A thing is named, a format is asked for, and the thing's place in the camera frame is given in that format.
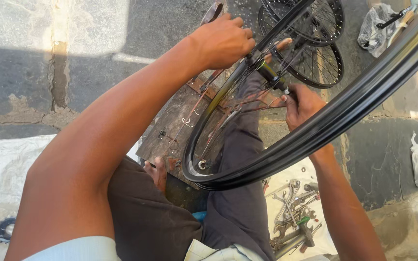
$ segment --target white cloth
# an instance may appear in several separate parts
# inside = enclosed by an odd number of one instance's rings
[[[311,160],[307,157],[300,162],[294,164],[293,166],[275,174],[272,176],[272,178],[269,181],[269,187],[266,190],[266,195],[269,193],[275,191],[279,187],[282,187],[284,184],[286,184],[286,180],[290,181],[291,179],[297,179],[301,182],[300,189],[297,193],[297,195],[304,193],[304,185],[311,183],[311,182],[317,182],[317,176],[315,174],[314,166],[312,165]],[[282,197],[282,191],[278,192],[277,195],[279,197]],[[269,221],[269,232],[270,232],[270,238],[276,237],[279,235],[279,232],[277,234],[273,233],[274,229],[274,220],[277,214],[279,213],[280,209],[283,206],[283,203],[279,200],[273,199],[273,196],[269,196],[266,198],[267,201],[267,214],[268,214],[268,221]],[[320,201],[312,202],[309,205],[311,210],[315,211],[316,218],[319,220],[319,222],[315,222],[314,220],[310,220],[307,225],[308,227],[311,227],[314,225],[314,227],[317,227],[319,223],[322,223],[322,227],[319,228],[314,235],[314,247],[308,247],[307,251],[305,253],[299,252],[299,250],[295,251],[292,255],[289,255],[292,251],[284,255],[280,258],[282,261],[297,261],[297,260],[303,260],[305,258],[314,257],[321,254],[338,254],[336,251],[335,245],[333,244],[332,238],[330,234],[328,233],[327,223],[325,222],[323,210],[322,210],[322,204]],[[290,228],[287,230],[286,234],[293,232],[293,228]]]

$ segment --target dark shorts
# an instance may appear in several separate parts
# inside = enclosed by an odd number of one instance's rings
[[[260,80],[259,76],[251,77],[245,85],[257,87]],[[239,114],[226,127],[219,170],[241,165],[263,150],[257,116]],[[237,243],[264,260],[275,260],[260,182],[211,192],[201,224],[189,211],[170,203],[144,169],[125,157],[111,178],[108,199],[117,254],[123,261],[182,261],[193,239],[214,249]]]

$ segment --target concrete floor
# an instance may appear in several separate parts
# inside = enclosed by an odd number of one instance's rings
[[[404,1],[386,3],[399,11],[408,5]],[[320,92],[326,100],[375,60],[356,42],[368,3],[342,2],[345,31],[337,45],[346,71],[337,86]],[[193,32],[210,5],[208,0],[0,0],[0,139],[59,132],[102,93]],[[228,1],[229,12],[241,16],[257,39],[259,6],[253,0]],[[283,119],[281,112],[263,115],[260,131],[267,143],[286,132]],[[387,219],[402,230],[389,229],[389,238],[412,233],[413,212],[399,210],[418,194],[409,150],[413,131],[418,142],[418,74],[333,142],[364,208],[381,211],[382,217],[402,213],[400,222]],[[169,195],[174,203],[192,212],[204,210],[204,192],[179,180],[170,183],[176,188]],[[400,204],[398,211],[387,210]],[[388,243],[386,249],[402,242]]]

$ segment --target bicycle rim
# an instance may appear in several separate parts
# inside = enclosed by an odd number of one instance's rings
[[[299,9],[300,4],[305,5],[307,3],[302,1],[295,8]],[[278,28],[284,27],[291,20],[291,17],[285,16],[270,33],[277,26]],[[271,39],[266,37],[261,40],[258,44],[261,47],[259,49],[264,48]],[[237,75],[239,76],[246,67],[247,65],[242,62],[232,74],[233,77],[231,76],[224,86],[233,84]],[[202,175],[193,168],[193,152],[203,127],[224,96],[224,94],[221,94],[221,97],[217,98],[221,93],[219,91],[194,126],[194,130],[189,137],[183,153],[183,174],[189,181],[193,181],[207,190],[233,189],[274,175],[344,133],[395,92],[417,70],[418,15],[401,37],[378,60],[374,61],[336,98],[293,132],[238,169],[213,175]]]

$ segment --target wooden board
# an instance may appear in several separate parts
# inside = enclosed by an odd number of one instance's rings
[[[193,131],[193,127],[196,122],[198,121],[200,115],[206,109],[207,105],[209,104],[210,98],[203,98],[196,109],[194,110],[193,114],[190,117],[190,121],[185,124],[183,129],[177,136],[177,144],[171,146],[169,151],[166,151],[169,142],[177,133],[178,129],[183,124],[183,119],[186,118],[191,109],[193,109],[194,105],[198,102],[200,98],[200,94],[195,90],[191,89],[188,85],[183,86],[176,92],[174,97],[172,98],[171,102],[167,106],[167,109],[164,111],[162,116],[159,118],[157,123],[152,128],[151,132],[148,134],[146,139],[143,141],[142,145],[138,148],[136,154],[151,162],[154,163],[154,158],[157,156],[161,156],[164,158],[165,166],[167,172],[172,174],[173,176],[177,177],[178,179],[184,181],[185,183],[189,184],[190,186],[199,189],[193,182],[188,181],[182,172],[181,164],[176,164],[178,160],[182,159],[183,151],[185,150],[185,146],[189,135]],[[204,129],[201,137],[208,137],[210,130],[212,130],[215,125],[217,124],[218,119],[222,117],[222,112],[220,110],[216,110],[209,120],[206,128]],[[160,136],[159,133],[164,129],[166,136]],[[198,144],[196,147],[196,151],[201,151],[200,146],[205,146],[205,142],[202,142],[201,145]],[[220,146],[215,146],[213,151],[219,149]]]

